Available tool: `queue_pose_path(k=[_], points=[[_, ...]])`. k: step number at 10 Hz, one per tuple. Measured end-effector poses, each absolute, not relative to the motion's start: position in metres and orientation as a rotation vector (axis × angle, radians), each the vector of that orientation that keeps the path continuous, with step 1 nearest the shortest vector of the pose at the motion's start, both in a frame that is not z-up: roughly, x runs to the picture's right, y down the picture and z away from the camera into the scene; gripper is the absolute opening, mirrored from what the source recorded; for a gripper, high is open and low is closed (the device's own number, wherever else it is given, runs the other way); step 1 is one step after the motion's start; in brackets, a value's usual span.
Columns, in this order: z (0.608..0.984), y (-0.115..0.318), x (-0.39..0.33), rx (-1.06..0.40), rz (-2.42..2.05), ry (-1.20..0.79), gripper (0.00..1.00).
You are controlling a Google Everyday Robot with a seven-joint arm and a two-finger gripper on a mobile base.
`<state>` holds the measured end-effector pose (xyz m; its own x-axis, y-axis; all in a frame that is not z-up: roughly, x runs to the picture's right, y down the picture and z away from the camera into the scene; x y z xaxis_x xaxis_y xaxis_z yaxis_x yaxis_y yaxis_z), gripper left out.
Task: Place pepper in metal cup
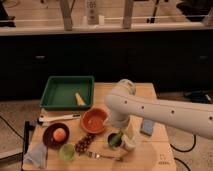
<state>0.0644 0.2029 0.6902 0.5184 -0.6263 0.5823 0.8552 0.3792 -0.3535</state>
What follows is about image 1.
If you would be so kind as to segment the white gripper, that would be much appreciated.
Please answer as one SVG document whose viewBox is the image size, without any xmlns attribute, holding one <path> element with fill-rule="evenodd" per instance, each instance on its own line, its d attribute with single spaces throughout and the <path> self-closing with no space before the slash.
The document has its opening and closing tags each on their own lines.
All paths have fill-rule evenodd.
<svg viewBox="0 0 213 171">
<path fill-rule="evenodd" d="M 131 117 L 128 121 L 128 125 L 121 129 L 123 135 L 121 137 L 121 148 L 126 151 L 134 151 L 139 144 L 140 137 L 137 132 L 137 123 L 134 118 Z"/>
</svg>

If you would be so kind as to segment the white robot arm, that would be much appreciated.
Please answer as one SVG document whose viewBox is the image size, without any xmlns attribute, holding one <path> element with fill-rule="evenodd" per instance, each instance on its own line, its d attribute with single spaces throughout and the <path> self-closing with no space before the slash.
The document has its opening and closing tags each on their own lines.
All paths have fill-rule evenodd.
<svg viewBox="0 0 213 171">
<path fill-rule="evenodd" d="M 135 84 L 122 79 L 104 97 L 113 127 L 126 129 L 133 115 L 213 139 L 213 105 L 149 99 L 135 93 Z"/>
</svg>

